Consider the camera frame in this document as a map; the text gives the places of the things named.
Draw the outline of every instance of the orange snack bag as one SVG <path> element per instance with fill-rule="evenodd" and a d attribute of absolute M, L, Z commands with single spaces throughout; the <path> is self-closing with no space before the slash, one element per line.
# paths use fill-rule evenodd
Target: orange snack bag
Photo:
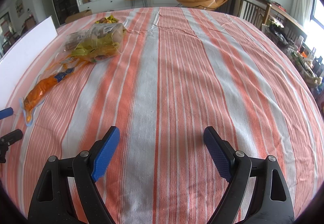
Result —
<path fill-rule="evenodd" d="M 69 68 L 64 72 L 59 72 L 51 75 L 48 78 L 40 80 L 36 86 L 28 93 L 23 102 L 23 111 L 26 119 L 26 124 L 31 125 L 34 108 L 40 103 L 43 97 L 49 92 L 55 85 L 62 80 L 70 76 L 74 71 L 74 68 Z"/>

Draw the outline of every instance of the striped tablecloth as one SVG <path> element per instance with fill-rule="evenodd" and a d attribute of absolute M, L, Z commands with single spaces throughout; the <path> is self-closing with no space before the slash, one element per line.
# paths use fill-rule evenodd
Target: striped tablecloth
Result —
<path fill-rule="evenodd" d="M 59 28 L 8 106 L 17 108 L 67 34 L 109 14 Z M 116 125 L 120 143 L 97 182 L 116 223 L 206 223 L 227 186 L 203 143 L 203 130 L 212 125 L 236 150 L 277 157 L 298 215 L 324 178 L 324 124 L 288 58 L 255 27 L 225 14 L 141 8 L 113 15 L 127 28 L 120 56 L 88 65 L 55 87 L 33 126 L 24 125 L 21 112 L 0 122 L 0 135 L 16 128 L 24 133 L 1 170 L 17 207 L 27 215 L 49 156 L 88 150 Z M 238 220 L 248 205 L 245 199 Z"/>

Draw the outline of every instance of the plastic bag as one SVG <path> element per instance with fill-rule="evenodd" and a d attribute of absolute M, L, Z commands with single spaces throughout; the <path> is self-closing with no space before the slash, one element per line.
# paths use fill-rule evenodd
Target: plastic bag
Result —
<path fill-rule="evenodd" d="M 122 24 L 93 24 L 75 50 L 71 52 L 71 56 L 97 62 L 120 54 L 122 42 Z"/>
<path fill-rule="evenodd" d="M 26 125 L 32 124 L 35 108 L 59 82 L 82 70 L 90 62 L 120 54 L 122 46 L 123 25 L 120 23 L 93 24 L 87 31 L 67 36 L 53 64 L 38 77 L 35 87 L 20 101 Z"/>

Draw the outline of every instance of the window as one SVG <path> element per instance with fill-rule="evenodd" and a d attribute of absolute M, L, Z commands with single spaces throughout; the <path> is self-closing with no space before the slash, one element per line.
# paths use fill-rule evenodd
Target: window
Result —
<path fill-rule="evenodd" d="M 314 0 L 310 19 L 315 21 L 322 29 L 324 29 L 324 7 L 320 0 Z"/>
<path fill-rule="evenodd" d="M 7 12 L 2 17 L 0 17 L 0 58 L 6 53 L 10 48 L 8 40 L 14 34 L 14 29 L 10 20 L 9 13 Z"/>
<path fill-rule="evenodd" d="M 305 23 L 305 29 L 308 31 L 305 44 L 311 50 L 316 48 L 316 57 L 324 57 L 324 7 L 320 0 L 314 0 L 310 22 Z"/>

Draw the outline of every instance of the blue gripper pad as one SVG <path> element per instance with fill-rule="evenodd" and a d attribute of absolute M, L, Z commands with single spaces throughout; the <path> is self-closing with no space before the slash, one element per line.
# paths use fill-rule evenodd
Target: blue gripper pad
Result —
<path fill-rule="evenodd" d="M 231 164 L 234 163 L 234 156 L 212 126 L 205 128 L 204 142 L 220 176 L 231 183 Z"/>
<path fill-rule="evenodd" d="M 110 132 L 109 136 L 107 134 L 101 141 L 104 141 L 106 138 L 105 143 L 99 150 L 96 158 L 93 162 L 93 171 L 91 174 L 92 180 L 97 182 L 100 177 L 103 177 L 105 174 L 107 167 L 110 163 L 112 156 L 118 146 L 119 143 L 120 132 L 117 127 L 114 127 L 113 130 Z"/>
<path fill-rule="evenodd" d="M 13 114 L 14 110 L 11 107 L 3 109 L 0 111 L 0 120 L 12 116 Z"/>

